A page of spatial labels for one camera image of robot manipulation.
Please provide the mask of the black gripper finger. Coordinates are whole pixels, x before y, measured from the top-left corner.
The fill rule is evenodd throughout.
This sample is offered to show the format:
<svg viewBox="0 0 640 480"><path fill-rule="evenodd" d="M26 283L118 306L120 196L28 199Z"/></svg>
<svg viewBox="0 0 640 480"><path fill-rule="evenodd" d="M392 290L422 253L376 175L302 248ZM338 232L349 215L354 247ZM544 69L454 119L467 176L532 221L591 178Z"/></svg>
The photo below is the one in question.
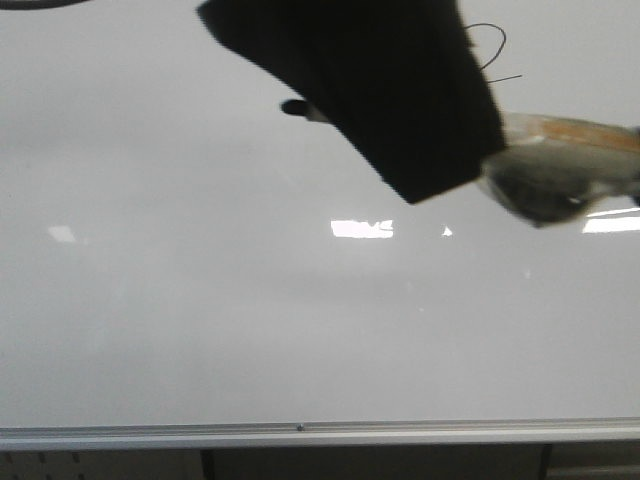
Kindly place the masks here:
<svg viewBox="0 0 640 480"><path fill-rule="evenodd" d="M298 93L405 202L476 180L506 139L454 1L206 1L223 47Z"/></svg>

